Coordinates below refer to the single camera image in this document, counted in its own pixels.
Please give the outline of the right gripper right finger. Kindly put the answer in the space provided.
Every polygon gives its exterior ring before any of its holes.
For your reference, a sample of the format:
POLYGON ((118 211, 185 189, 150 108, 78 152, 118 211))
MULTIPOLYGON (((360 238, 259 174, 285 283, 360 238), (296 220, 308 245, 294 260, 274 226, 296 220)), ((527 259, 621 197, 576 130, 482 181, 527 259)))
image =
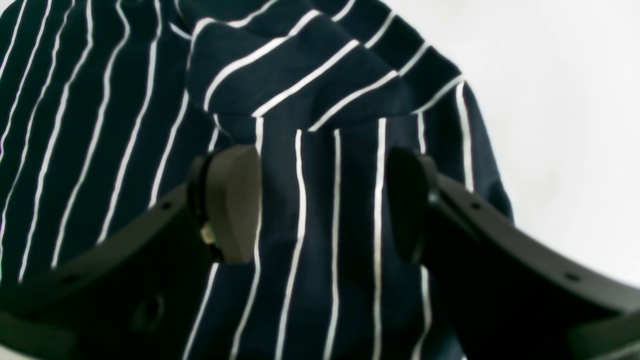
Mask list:
POLYGON ((398 255, 437 282, 469 360, 637 360, 640 292, 560 255, 434 160, 393 148, 398 255))

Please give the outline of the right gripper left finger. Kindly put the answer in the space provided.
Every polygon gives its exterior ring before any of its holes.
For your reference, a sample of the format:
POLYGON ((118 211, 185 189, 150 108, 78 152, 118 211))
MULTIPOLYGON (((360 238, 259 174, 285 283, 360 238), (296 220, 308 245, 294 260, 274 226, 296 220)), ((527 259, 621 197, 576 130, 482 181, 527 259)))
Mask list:
POLYGON ((1 296, 1 344, 39 360, 177 360, 208 277, 253 258, 254 145, 197 157, 188 180, 110 239, 1 296))

